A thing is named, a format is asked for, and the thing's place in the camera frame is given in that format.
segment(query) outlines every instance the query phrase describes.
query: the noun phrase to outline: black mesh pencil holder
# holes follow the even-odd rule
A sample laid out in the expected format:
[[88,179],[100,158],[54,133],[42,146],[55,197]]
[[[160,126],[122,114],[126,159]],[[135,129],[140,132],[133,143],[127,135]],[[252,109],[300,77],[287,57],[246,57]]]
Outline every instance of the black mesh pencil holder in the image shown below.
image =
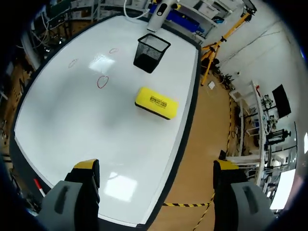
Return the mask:
[[153,34],[141,37],[138,42],[134,65],[152,73],[171,44]]

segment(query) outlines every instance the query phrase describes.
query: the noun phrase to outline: black and yellow caution tape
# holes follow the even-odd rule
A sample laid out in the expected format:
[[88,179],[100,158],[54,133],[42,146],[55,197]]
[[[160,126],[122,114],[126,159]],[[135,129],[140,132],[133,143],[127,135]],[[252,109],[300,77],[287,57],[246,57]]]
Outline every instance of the black and yellow caution tape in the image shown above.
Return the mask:
[[207,213],[207,211],[208,211],[208,208],[210,207],[211,203],[212,203],[212,202],[213,202],[213,200],[214,200],[214,196],[215,196],[215,193],[213,194],[213,196],[212,196],[212,198],[211,198],[210,202],[208,203],[208,206],[206,207],[205,212],[202,214],[202,216],[201,216],[201,218],[200,218],[200,220],[199,220],[198,224],[194,227],[194,229],[193,229],[192,231],[195,231],[195,230],[196,230],[196,228],[200,225],[201,221],[203,220],[203,218],[204,218],[205,214],[206,214],[206,213]]
[[202,207],[208,206],[209,203],[205,204],[178,204],[178,203],[164,203],[163,206],[170,206],[170,207]]
[[230,145],[230,137],[231,137],[231,125],[232,125],[232,108],[231,108],[231,96],[230,97],[230,102],[229,102],[229,107],[230,107],[230,118],[229,118],[229,133],[228,133],[228,142],[227,142],[227,151],[228,153],[229,150],[229,145]]

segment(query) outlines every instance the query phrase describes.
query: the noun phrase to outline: yellow tripod stand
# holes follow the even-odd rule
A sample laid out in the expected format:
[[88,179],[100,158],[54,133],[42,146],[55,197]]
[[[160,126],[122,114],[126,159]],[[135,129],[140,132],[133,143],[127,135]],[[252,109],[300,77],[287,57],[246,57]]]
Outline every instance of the yellow tripod stand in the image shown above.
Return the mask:
[[201,61],[203,61],[204,59],[209,59],[208,62],[208,66],[206,69],[206,72],[202,78],[201,81],[201,86],[204,85],[206,79],[207,79],[207,75],[208,72],[210,70],[211,64],[213,62],[213,60],[216,58],[217,53],[219,51],[220,45],[222,42],[227,41],[227,38],[230,37],[230,35],[232,35],[232,33],[239,28],[243,23],[245,22],[249,22],[252,18],[252,16],[254,15],[254,13],[257,11],[257,9],[255,8],[255,6],[250,2],[250,4],[246,4],[245,6],[247,13],[243,14],[242,17],[240,18],[240,20],[221,38],[220,41],[218,42],[214,42],[212,44],[209,44],[205,47],[202,47],[202,51],[207,51],[205,52],[205,54],[202,56]]

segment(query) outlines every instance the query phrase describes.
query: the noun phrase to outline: white table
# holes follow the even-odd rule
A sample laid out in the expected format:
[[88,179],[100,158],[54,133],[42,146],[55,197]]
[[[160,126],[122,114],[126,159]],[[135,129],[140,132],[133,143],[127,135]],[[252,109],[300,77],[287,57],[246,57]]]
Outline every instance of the white table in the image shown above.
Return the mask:
[[[240,97],[236,97],[237,93],[242,94]],[[262,173],[264,170],[265,165],[265,151],[264,146],[266,142],[266,128],[265,124],[263,123],[263,108],[261,103],[261,97],[259,96],[257,90],[256,90],[256,84],[251,81],[246,86],[243,86],[242,88],[233,90],[230,92],[230,96],[235,100],[235,102],[239,102],[241,112],[241,135],[240,135],[240,151],[239,156],[231,156],[227,157],[228,160],[236,163],[239,166],[245,166],[245,165],[259,165],[257,168],[256,173],[256,185],[260,186],[261,179],[262,179]],[[248,98],[250,96],[253,96],[256,99],[256,109],[257,109],[257,118],[259,120],[259,149],[255,152],[255,154],[251,154],[248,156],[242,156],[242,149],[243,149],[243,140],[244,140],[244,115],[243,115],[243,103],[242,101],[245,100],[245,98]]]
[[[196,46],[160,29],[171,46],[158,67],[148,74],[134,66],[146,27],[116,16],[66,44],[39,71],[14,127],[23,156],[51,188],[76,163],[99,159],[99,218],[131,227],[146,223],[169,177],[199,63]],[[144,86],[178,101],[177,116],[136,107]]]

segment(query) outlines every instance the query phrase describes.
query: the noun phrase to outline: red marker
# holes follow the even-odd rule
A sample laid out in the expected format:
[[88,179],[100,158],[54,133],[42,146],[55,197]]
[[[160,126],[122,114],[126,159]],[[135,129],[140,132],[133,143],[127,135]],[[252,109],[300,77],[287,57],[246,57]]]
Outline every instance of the red marker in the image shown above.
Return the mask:
[[42,196],[45,197],[46,194],[44,193],[42,186],[39,184],[39,181],[37,179],[34,179],[34,182],[35,182],[37,188],[39,189],[40,193],[42,194]]

